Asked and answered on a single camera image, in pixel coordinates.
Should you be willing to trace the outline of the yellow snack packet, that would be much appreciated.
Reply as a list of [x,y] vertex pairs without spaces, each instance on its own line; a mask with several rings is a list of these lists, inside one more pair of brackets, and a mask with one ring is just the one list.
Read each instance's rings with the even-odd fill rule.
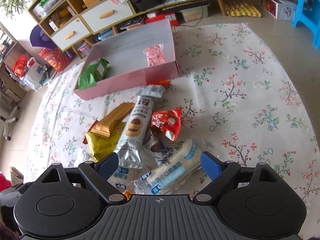
[[90,154],[93,156],[95,162],[100,161],[116,149],[117,143],[125,125],[126,122],[121,122],[111,132],[111,135],[109,137],[102,137],[93,132],[85,133],[84,144],[88,145]]

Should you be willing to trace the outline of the silver chocolate pie snack pack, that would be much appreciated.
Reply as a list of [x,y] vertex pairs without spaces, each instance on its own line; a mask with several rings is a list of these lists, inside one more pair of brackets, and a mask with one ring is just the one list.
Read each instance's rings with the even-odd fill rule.
[[143,168],[140,152],[154,104],[155,101],[150,96],[138,97],[114,151],[118,155],[120,166]]

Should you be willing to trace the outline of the gold wafer bar packet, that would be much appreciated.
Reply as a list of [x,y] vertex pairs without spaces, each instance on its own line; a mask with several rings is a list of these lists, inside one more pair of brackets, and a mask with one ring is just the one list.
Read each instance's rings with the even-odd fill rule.
[[88,131],[102,137],[110,137],[111,133],[118,127],[124,118],[131,113],[134,106],[135,104],[132,102],[121,103],[100,121],[95,121]]

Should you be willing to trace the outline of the white blue bread packet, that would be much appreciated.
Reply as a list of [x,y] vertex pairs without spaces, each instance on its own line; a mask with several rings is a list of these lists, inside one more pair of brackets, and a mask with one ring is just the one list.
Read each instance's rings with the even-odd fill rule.
[[165,163],[132,182],[136,194],[164,195],[174,192],[182,182],[200,168],[203,150],[194,139],[188,139]]

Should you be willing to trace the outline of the white blue small snack packet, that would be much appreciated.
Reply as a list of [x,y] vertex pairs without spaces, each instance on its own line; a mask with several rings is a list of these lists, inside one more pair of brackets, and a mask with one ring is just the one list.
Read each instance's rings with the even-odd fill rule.
[[165,163],[175,151],[174,149],[165,146],[161,140],[153,135],[150,129],[148,129],[145,134],[143,147],[148,156],[155,161],[157,166]]

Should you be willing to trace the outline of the red snack packet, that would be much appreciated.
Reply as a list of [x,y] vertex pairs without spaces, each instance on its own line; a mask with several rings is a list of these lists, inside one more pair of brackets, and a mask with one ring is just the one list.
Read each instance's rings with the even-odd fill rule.
[[153,112],[151,116],[151,131],[153,133],[162,133],[169,140],[176,141],[182,126],[181,117],[181,108]]

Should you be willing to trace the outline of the green snack packet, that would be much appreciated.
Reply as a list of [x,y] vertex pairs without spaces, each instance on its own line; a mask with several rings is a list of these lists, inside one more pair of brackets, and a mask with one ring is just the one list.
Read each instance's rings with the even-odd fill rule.
[[78,79],[78,90],[84,90],[96,86],[96,84],[108,77],[110,71],[109,62],[106,59],[97,59],[88,64]]

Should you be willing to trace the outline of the pink strawberry snack packet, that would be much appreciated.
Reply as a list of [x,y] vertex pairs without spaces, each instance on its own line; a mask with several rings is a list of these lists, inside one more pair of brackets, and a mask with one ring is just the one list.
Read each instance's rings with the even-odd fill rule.
[[144,49],[147,63],[149,67],[157,66],[165,63],[165,57],[163,54],[163,44],[155,44]]

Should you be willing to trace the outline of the floral white rug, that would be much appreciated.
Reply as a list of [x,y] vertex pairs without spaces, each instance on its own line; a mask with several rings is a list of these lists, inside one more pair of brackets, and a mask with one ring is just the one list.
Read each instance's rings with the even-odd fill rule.
[[[319,236],[319,148],[300,96],[264,42],[245,24],[215,24],[173,34],[180,77],[157,110],[182,110],[180,148],[192,135],[212,144],[222,160],[268,163],[302,198],[300,236]],[[54,80],[31,130],[24,177],[33,181],[52,163],[73,167],[90,159],[84,133],[137,89],[83,100],[74,87],[83,65]]]

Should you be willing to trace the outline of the red gift bag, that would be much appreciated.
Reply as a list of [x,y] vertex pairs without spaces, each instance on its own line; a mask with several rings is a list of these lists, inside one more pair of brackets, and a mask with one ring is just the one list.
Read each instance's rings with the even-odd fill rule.
[[63,71],[72,61],[72,58],[67,56],[59,48],[42,48],[39,55],[57,72]]

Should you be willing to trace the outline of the wooden tv cabinet with drawers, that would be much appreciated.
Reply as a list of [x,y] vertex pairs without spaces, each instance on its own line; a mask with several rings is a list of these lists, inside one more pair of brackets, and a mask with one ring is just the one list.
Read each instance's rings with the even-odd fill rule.
[[[119,6],[110,0],[33,0],[29,14],[61,51],[72,48],[89,37],[139,15],[163,9],[169,12],[182,5],[198,6],[208,0],[127,0]],[[217,0],[223,15],[223,1]]]

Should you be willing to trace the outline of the clear plastic storage bin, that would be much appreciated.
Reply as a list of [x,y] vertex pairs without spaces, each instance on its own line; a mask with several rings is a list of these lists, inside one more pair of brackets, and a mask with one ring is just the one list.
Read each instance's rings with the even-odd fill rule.
[[186,23],[208,17],[209,5],[180,10]]

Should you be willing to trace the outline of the red cardboard box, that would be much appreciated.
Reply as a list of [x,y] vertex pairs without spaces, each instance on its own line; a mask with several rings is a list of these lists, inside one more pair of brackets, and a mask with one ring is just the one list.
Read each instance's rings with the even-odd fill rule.
[[152,23],[152,22],[157,22],[157,21],[161,21],[161,20],[164,20],[164,19],[168,19],[170,21],[170,24],[172,27],[176,27],[176,26],[179,26],[179,22],[178,22],[178,19],[177,19],[177,16],[174,12],[172,13],[169,13],[169,14],[160,14],[160,15],[157,15],[153,18],[146,18],[145,19],[145,23],[148,24],[148,23]]

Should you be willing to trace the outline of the yellow egg tray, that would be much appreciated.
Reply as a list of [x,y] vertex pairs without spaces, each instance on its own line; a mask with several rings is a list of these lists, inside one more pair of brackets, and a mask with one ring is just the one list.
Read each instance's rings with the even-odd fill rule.
[[227,1],[225,4],[225,10],[228,16],[231,17],[256,17],[261,18],[260,11],[252,4],[248,4],[245,1]]

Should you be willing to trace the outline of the blue plastic stool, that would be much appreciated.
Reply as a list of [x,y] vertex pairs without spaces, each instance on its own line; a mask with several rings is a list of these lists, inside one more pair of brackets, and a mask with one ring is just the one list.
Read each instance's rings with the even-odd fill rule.
[[293,27],[304,24],[313,33],[313,46],[319,49],[319,0],[298,0]]

